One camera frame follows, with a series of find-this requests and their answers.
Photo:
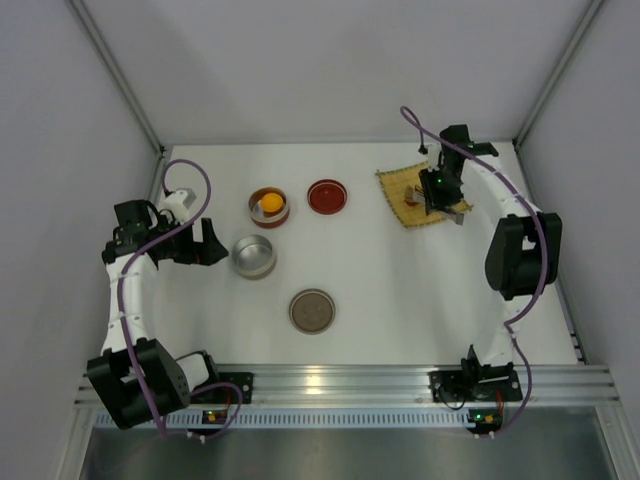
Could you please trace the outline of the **metal tongs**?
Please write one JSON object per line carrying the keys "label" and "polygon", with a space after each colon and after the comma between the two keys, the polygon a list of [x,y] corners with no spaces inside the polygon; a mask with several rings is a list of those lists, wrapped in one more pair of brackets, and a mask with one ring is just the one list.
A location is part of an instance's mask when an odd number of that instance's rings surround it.
{"label": "metal tongs", "polygon": [[463,211],[460,211],[452,206],[445,207],[443,210],[437,210],[429,203],[429,199],[425,195],[421,187],[411,187],[419,189],[424,194],[425,202],[416,206],[409,206],[407,204],[406,205],[409,207],[417,207],[419,205],[422,205],[425,207],[425,214],[424,217],[417,216],[414,220],[408,221],[406,223],[406,226],[408,228],[429,226],[445,220],[450,220],[456,225],[462,225],[464,223],[465,213]]}

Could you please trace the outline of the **red chicken drumstick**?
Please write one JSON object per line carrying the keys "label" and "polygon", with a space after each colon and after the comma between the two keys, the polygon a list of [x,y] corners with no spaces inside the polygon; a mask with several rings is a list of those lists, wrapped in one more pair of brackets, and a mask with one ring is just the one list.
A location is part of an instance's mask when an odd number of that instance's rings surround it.
{"label": "red chicken drumstick", "polygon": [[404,191],[404,201],[409,206],[423,204],[425,202],[424,194],[419,189],[407,186]]}

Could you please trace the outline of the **orange yellow food ball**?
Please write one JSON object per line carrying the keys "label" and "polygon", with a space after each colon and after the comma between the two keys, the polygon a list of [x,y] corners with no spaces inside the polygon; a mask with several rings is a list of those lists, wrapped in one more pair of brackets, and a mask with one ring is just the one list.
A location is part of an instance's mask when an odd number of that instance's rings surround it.
{"label": "orange yellow food ball", "polygon": [[260,200],[260,206],[265,215],[277,215],[284,208],[283,197],[275,192],[266,193]]}

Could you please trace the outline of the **beige round lid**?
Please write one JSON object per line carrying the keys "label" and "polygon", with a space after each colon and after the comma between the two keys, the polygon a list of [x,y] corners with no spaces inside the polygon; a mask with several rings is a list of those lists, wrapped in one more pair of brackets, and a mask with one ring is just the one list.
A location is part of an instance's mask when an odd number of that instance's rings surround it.
{"label": "beige round lid", "polygon": [[296,293],[288,306],[292,325],[301,333],[317,335],[328,330],[336,316],[336,304],[321,289],[309,288]]}

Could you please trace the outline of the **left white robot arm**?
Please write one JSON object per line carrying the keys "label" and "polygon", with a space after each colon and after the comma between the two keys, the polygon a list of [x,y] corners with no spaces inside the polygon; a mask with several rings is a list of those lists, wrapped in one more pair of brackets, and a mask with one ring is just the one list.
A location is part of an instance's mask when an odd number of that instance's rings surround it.
{"label": "left white robot arm", "polygon": [[219,379],[204,350],[173,358],[156,339],[152,320],[161,261],[211,266],[229,255],[208,218],[200,221],[202,240],[195,240],[193,201],[189,190],[179,189],[158,206],[132,200],[114,208],[118,225],[102,252],[110,282],[108,329],[87,376],[122,430],[187,407],[194,390]]}

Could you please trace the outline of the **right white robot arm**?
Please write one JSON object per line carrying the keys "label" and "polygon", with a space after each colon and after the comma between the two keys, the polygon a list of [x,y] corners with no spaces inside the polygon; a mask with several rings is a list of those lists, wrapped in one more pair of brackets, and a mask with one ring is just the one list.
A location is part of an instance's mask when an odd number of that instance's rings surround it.
{"label": "right white robot arm", "polygon": [[493,234],[484,260],[484,275],[497,292],[500,311],[492,320],[504,332],[492,334],[487,346],[470,347],[480,364],[492,368],[505,365],[497,355],[510,349],[524,364],[528,361],[518,345],[517,330],[540,299],[547,285],[556,280],[560,256],[562,220],[530,203],[509,177],[490,163],[499,153],[490,142],[475,142],[465,124],[451,125],[435,135],[420,128],[440,144],[436,166],[419,172],[421,201],[428,214],[438,213],[460,225],[467,193],[485,209]]}

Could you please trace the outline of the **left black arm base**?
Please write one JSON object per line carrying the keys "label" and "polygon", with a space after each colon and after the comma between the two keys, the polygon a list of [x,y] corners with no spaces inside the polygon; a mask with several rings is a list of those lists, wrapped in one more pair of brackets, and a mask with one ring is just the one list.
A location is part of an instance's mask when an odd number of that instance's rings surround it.
{"label": "left black arm base", "polygon": [[238,395],[228,386],[209,389],[209,386],[218,383],[235,385],[241,392],[242,404],[252,403],[254,374],[247,371],[220,372],[197,387],[198,393],[193,393],[193,401],[199,404],[236,404]]}

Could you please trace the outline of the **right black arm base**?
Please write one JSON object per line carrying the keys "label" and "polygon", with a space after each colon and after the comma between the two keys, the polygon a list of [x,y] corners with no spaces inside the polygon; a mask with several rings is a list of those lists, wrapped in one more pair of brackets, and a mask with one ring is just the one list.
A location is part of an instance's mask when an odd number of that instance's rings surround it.
{"label": "right black arm base", "polygon": [[428,376],[436,403],[514,402],[524,398],[512,362],[483,364],[472,347],[461,359],[459,367],[436,370]]}

